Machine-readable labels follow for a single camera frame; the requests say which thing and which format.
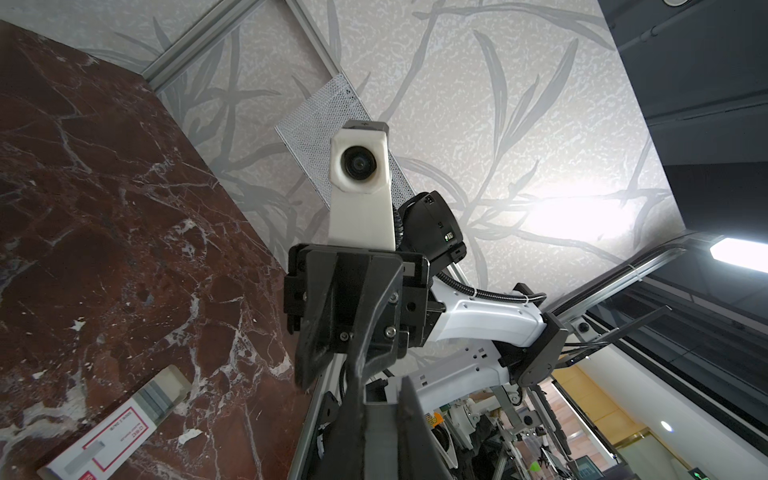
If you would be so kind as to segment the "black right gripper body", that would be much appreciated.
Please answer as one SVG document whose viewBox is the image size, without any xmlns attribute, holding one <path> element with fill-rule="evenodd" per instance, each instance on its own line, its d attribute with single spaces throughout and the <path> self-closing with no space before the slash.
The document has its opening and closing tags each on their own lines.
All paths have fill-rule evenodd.
<svg viewBox="0 0 768 480">
<path fill-rule="evenodd" d="M 348 378 L 364 381 L 422 346 L 444 312 L 432 285 L 419 253 L 293 246 L 284 312 L 299 336 L 296 384 L 309 388 L 337 354 L 347 357 Z"/>
</svg>

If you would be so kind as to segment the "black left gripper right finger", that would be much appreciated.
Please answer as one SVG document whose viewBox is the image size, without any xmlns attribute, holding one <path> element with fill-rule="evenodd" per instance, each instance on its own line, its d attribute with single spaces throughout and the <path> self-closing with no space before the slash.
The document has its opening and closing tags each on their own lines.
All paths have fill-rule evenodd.
<svg viewBox="0 0 768 480">
<path fill-rule="evenodd" d="M 408 377 L 402 380 L 398 396 L 398 478 L 452 478 L 433 443 L 416 388 Z"/>
</svg>

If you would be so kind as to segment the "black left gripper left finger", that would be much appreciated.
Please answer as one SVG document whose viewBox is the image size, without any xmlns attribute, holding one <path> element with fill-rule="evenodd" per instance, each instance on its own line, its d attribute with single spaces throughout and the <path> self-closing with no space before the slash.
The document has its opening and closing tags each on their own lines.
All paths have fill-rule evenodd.
<svg viewBox="0 0 768 480">
<path fill-rule="evenodd" d="M 347 357 L 346 396 L 310 479 L 365 478 L 365 363 L 365 353 Z"/>
</svg>

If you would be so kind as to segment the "white red staple box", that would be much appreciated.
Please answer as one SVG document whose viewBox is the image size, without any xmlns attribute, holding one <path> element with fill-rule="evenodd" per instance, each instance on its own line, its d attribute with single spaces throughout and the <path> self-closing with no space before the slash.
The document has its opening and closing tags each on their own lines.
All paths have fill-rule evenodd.
<svg viewBox="0 0 768 480">
<path fill-rule="evenodd" d="M 170 365 L 38 470 L 42 479 L 107 479 L 186 398 L 191 383 Z"/>
</svg>

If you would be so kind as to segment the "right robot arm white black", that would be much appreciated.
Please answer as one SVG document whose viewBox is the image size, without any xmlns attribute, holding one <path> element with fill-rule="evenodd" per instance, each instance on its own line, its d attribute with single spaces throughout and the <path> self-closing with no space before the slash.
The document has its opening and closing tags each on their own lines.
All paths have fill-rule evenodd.
<svg viewBox="0 0 768 480">
<path fill-rule="evenodd" d="M 394 251 L 298 244 L 289 253 L 284 310 L 299 337 L 296 382 L 309 387 L 337 354 L 345 356 L 347 414 L 364 409 L 367 380 L 429 341 L 472 339 L 476 366 L 415 382 L 424 411 L 490 385 L 538 384 L 554 369 L 567 336 L 541 311 L 543 296 L 471 288 L 448 276 L 466 247 L 443 197 L 422 192 L 394 210 Z"/>
</svg>

